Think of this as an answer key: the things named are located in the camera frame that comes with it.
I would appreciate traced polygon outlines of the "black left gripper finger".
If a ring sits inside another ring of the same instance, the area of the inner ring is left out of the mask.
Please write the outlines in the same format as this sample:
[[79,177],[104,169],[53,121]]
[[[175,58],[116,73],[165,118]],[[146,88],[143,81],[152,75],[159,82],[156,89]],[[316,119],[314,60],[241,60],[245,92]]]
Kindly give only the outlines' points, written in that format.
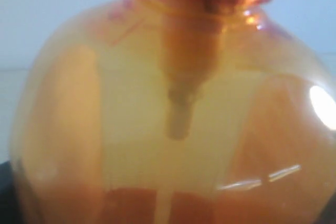
[[34,223],[34,194],[22,163],[1,163],[1,223]]

